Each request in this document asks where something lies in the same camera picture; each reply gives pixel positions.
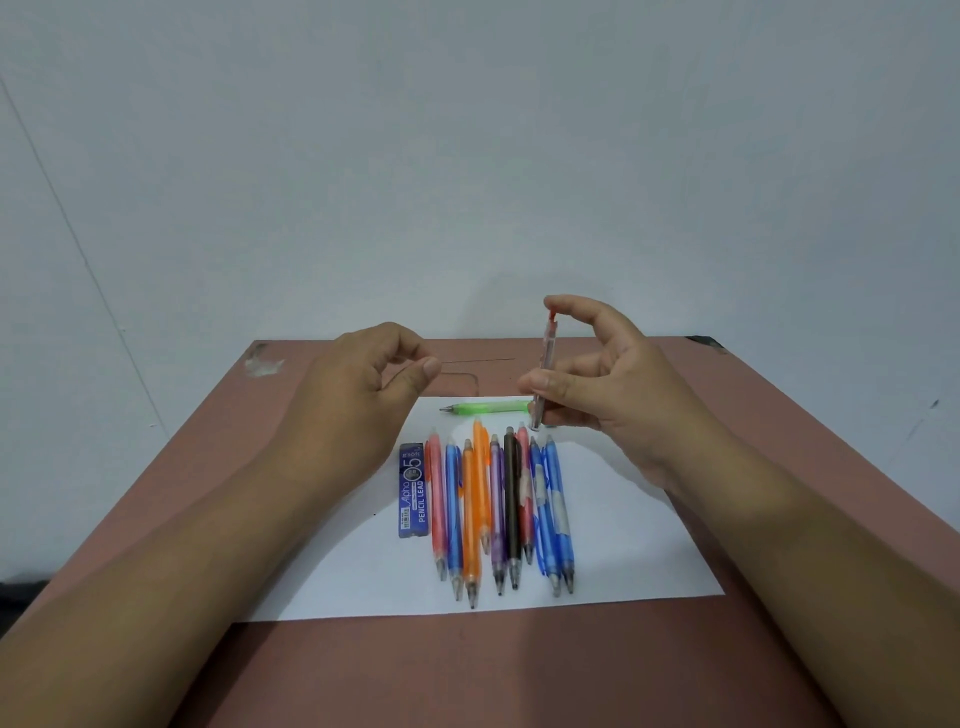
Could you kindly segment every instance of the brown table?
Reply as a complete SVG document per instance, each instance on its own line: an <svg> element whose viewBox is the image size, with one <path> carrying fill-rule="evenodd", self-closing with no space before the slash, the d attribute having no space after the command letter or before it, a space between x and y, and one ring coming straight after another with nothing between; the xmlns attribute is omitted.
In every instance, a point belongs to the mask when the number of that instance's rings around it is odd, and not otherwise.
<svg viewBox="0 0 960 728"><path fill-rule="evenodd" d="M904 556L960 589L960 535L735 356L657 339L709 407ZM268 439L320 341L251 346L56 575L56 597ZM507 395L539 339L444 340L427 394ZM592 350L564 339L560 355ZM250 363L283 359L272 376ZM839 719L701 524L726 595L431 617L235 624L178 726L826 726Z"/></svg>

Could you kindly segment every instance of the hand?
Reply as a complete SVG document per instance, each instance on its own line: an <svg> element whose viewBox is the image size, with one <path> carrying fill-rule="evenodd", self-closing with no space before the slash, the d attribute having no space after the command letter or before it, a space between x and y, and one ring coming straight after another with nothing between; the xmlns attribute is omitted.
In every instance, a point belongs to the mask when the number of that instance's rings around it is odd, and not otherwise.
<svg viewBox="0 0 960 728"><path fill-rule="evenodd" d="M548 296L543 304L590 324L603 344L520 378L521 392L547 399L545 425L607 433L648 477L670 471L685 443L722 428L660 347L615 308L580 296ZM661 477L654 481L663 485Z"/></svg>
<svg viewBox="0 0 960 728"><path fill-rule="evenodd" d="M408 360L383 386L387 364ZM440 369L409 328L380 324L345 333L310 365L263 457L282 476L341 497L383 465Z"/></svg>

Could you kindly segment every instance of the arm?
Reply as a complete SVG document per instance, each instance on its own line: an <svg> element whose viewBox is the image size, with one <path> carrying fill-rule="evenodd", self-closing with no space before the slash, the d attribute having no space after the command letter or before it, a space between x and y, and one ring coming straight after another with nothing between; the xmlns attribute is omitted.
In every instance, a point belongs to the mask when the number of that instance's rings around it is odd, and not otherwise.
<svg viewBox="0 0 960 728"><path fill-rule="evenodd" d="M0 725L166 725L276 567L386 460L439 370L396 324L338 339L247 467L0 642Z"/></svg>
<svg viewBox="0 0 960 728"><path fill-rule="evenodd" d="M737 439L618 311L546 304L604 348L520 380L544 421L607 432L689 505L851 726L960 724L960 598Z"/></svg>

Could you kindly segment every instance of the white paper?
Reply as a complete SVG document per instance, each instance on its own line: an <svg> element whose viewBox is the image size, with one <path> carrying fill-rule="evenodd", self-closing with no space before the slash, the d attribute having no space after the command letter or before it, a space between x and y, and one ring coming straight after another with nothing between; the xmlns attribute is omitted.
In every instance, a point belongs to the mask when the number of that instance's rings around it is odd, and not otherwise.
<svg viewBox="0 0 960 728"><path fill-rule="evenodd" d="M483 398L485 400L515 398ZM472 436L472 418L440 412L463 399L417 402L397 443L423 442L436 428L446 443ZM501 442L521 412L482 418ZM576 592L555 598L537 561L523 562L520 588L503 596L493 585L490 557L481 555L483 575L477 611L631 601L723 593L666 495L649 485L606 436L559 427L557 442L564 494L576 555ZM347 497L291 561L253 610L250 621L468 612L441 582L430 537L400 539L397 526L397 449L368 482Z"/></svg>

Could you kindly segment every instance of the person's right hand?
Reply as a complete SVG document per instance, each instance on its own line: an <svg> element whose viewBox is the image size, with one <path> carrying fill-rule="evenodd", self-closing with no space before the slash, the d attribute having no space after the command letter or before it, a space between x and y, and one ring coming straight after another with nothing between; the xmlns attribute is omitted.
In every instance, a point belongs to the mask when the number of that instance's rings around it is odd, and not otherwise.
<svg viewBox="0 0 960 728"><path fill-rule="evenodd" d="M545 425L605 432L648 477L672 471L687 445L723 429L660 347L615 308L581 296L547 296L543 304L590 324L603 345L520 378L521 392L547 399Z"/></svg>

